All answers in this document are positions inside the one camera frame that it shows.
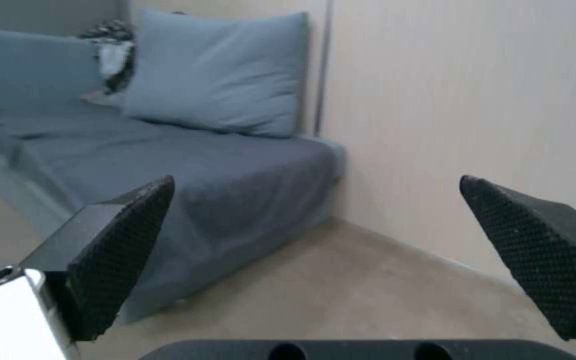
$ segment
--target gray bedsheet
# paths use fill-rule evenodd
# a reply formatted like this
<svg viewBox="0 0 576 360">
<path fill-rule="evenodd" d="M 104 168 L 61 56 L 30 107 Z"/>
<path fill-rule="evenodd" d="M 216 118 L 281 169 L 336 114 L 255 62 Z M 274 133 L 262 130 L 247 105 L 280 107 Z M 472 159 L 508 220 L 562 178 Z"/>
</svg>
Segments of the gray bedsheet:
<svg viewBox="0 0 576 360">
<path fill-rule="evenodd" d="M 334 152 L 315 141 L 146 123 L 78 102 L 0 108 L 0 152 L 73 210 L 174 177 L 157 245 L 124 306 L 129 321 L 302 233 L 336 175 Z"/>
</svg>

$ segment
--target blue pillow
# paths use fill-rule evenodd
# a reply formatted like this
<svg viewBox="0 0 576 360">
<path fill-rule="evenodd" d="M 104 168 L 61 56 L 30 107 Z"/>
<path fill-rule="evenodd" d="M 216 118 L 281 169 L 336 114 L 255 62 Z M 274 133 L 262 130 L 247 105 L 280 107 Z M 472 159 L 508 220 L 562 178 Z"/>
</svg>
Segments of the blue pillow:
<svg viewBox="0 0 576 360">
<path fill-rule="evenodd" d="M 146 9 L 125 116 L 290 137 L 301 114 L 308 15 L 231 21 Z"/>
</svg>

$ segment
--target gray sofa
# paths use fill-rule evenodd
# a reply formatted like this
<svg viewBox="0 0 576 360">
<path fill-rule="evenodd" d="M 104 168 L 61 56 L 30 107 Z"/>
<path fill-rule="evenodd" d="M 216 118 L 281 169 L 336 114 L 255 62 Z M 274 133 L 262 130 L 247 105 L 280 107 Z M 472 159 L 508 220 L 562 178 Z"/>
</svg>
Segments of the gray sofa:
<svg viewBox="0 0 576 360">
<path fill-rule="evenodd" d="M 87 203 L 175 178 L 124 321 L 190 296 L 329 218 L 345 163 L 340 145 L 149 123 L 84 104 L 80 95 L 103 87 L 94 52 L 78 39 L 0 31 L 0 192 L 45 237 Z"/>
</svg>

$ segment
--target beige wall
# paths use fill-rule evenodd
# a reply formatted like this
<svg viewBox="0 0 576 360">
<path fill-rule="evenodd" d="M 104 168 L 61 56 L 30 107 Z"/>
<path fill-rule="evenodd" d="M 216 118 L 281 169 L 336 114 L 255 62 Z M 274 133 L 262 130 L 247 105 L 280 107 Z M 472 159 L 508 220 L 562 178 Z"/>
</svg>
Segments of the beige wall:
<svg viewBox="0 0 576 360">
<path fill-rule="evenodd" d="M 323 135 L 349 166 L 339 217 L 503 280 L 462 174 L 576 207 L 576 1 L 334 0 Z M 326 0 L 137 0 L 198 16 L 309 11 Z M 311 66 L 312 129 L 317 66 Z"/>
<path fill-rule="evenodd" d="M 310 61 L 308 83 L 301 129 L 314 129 L 315 99 L 322 58 L 322 29 L 326 16 L 326 0 L 131 0 L 133 21 L 138 23 L 139 9 L 181 11 L 193 16 L 231 19 L 267 18 L 306 11 L 310 14 Z"/>
</svg>

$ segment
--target hole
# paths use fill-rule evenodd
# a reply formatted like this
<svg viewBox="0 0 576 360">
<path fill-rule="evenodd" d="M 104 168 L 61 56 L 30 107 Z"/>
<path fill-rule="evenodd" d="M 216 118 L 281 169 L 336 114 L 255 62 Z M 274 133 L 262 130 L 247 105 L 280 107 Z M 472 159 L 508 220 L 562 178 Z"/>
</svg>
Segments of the hole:
<svg viewBox="0 0 576 360">
<path fill-rule="evenodd" d="M 279 344 L 270 351 L 268 360 L 306 360 L 306 353 L 295 344 Z"/>
<path fill-rule="evenodd" d="M 414 349 L 414 360 L 453 360 L 453 357 L 438 344 L 424 342 Z"/>
<path fill-rule="evenodd" d="M 0 269 L 0 280 L 7 278 L 8 276 L 12 275 L 14 268 L 12 266 L 6 266 L 5 268 Z"/>
</svg>

